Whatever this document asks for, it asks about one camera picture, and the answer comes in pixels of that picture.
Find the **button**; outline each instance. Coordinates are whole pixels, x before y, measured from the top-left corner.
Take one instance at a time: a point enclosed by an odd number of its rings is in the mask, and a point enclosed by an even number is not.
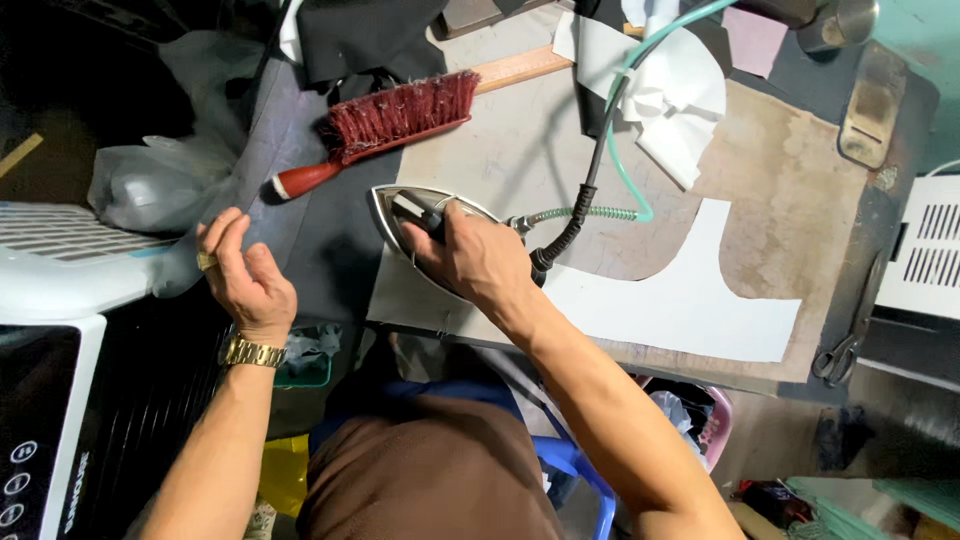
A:
[[[7,506],[7,509],[0,512],[0,527],[13,525],[13,522],[20,519],[23,515],[23,504],[14,504]]]
[[[7,480],[7,483],[3,486],[3,492],[5,495],[15,495],[23,491],[28,483],[30,483],[30,473],[20,473]]]
[[[23,463],[36,454],[36,441],[27,441],[13,449],[10,453],[10,461],[13,463]]]

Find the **hand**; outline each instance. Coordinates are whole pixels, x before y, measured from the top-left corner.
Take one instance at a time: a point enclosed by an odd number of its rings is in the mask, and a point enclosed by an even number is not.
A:
[[[530,279],[530,257],[516,231],[466,215],[455,200],[447,203],[444,221],[445,246],[413,223],[402,223],[400,230],[428,273],[444,276],[494,323],[494,313],[505,304],[537,290]]]
[[[198,249],[219,261],[206,270],[206,280],[244,339],[283,348],[297,315],[297,291],[280,274],[265,244],[253,244],[246,254],[240,253],[249,227],[250,217],[235,208],[221,212],[209,227],[197,227]]]

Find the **scissors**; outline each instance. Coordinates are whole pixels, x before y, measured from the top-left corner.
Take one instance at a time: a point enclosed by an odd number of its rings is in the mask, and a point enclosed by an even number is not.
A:
[[[863,286],[860,305],[856,309],[850,333],[840,341],[839,345],[829,351],[822,351],[813,360],[810,373],[816,378],[823,379],[827,388],[832,388],[846,380],[856,363],[860,345],[870,327],[870,314],[874,310],[873,299],[880,284],[881,263],[880,254],[876,254],[874,264],[870,267],[870,274],[867,275],[867,282]]]

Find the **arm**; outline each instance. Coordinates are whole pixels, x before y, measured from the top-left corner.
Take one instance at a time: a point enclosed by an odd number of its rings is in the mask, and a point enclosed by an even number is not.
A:
[[[282,348],[297,313],[297,293],[265,245],[240,252],[249,225],[249,216],[228,209],[209,228],[198,228],[199,249],[219,261],[206,278],[245,339]],[[142,538],[243,537],[260,480],[273,388],[273,368],[229,368],[167,473]]]
[[[446,246],[412,224],[417,258],[473,301],[543,375],[597,472],[635,516],[641,538],[743,538],[677,430],[609,356],[530,280],[530,259],[504,225],[446,207]]]

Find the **brush bristles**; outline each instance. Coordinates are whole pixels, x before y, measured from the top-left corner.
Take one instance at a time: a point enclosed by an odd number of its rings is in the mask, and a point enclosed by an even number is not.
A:
[[[331,107],[341,158],[466,118],[479,82],[480,75],[468,69]]]

